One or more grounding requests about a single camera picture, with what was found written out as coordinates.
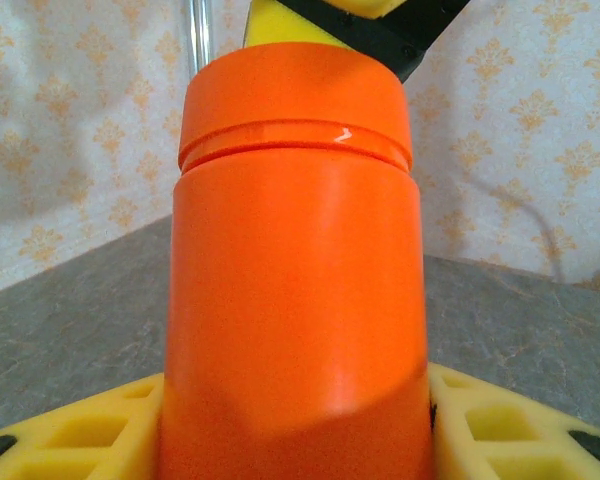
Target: floral wallpaper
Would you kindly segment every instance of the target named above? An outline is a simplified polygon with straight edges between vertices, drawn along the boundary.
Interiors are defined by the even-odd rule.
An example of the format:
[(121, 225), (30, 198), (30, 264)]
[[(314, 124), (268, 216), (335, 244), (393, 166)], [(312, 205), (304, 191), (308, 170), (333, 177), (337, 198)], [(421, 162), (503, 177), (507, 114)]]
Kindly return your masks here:
[[(246, 0), (214, 0), (217, 54)], [(0, 289), (168, 215), (176, 0), (0, 2)], [(472, 0), (405, 85), (426, 252), (600, 290), (600, 0)]]
[(0, 289), (170, 213), (182, 6), (0, 2)]

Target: gray surface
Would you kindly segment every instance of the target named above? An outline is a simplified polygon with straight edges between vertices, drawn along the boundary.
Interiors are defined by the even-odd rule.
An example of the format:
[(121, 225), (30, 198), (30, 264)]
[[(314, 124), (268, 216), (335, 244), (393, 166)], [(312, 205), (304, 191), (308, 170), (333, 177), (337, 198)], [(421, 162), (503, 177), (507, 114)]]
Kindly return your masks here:
[[(170, 221), (0, 292), (0, 427), (161, 371)], [(600, 294), (426, 259), (430, 357), (600, 426)]]

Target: orange bottle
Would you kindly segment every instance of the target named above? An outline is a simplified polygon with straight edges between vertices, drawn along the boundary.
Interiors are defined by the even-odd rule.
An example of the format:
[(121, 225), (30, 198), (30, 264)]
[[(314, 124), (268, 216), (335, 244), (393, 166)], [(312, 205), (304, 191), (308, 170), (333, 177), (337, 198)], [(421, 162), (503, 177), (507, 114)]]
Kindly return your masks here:
[(240, 50), (191, 82), (179, 161), (159, 478), (433, 478), (398, 79)]

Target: yellow object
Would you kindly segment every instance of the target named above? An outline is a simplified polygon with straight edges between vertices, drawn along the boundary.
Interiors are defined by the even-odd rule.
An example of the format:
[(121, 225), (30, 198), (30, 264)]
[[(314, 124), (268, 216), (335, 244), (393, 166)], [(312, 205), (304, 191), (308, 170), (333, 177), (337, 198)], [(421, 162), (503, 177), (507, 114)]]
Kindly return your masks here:
[[(600, 463), (569, 436), (600, 430), (533, 400), (429, 364), (439, 480), (600, 480)], [(162, 375), (0, 431), (18, 442), (0, 480), (158, 480)]]
[(162, 375), (154, 375), (0, 431), (17, 443), (0, 480), (152, 480)]
[(378, 18), (386, 15), (405, 0), (326, 0), (341, 10), (361, 17)]
[(276, 0), (253, 0), (247, 20), (245, 46), (280, 42), (313, 42), (348, 48)]
[(600, 430), (476, 378), (429, 365), (439, 480), (600, 480), (569, 435)]

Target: metal rod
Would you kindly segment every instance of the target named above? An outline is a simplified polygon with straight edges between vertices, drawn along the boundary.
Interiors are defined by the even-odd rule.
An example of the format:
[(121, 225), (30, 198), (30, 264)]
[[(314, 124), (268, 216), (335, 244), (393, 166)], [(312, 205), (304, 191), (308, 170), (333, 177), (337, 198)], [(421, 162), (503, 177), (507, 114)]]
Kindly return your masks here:
[(189, 56), (189, 76), (191, 78), (211, 62), (210, 3), (209, 0), (185, 0), (189, 34), (187, 53)]

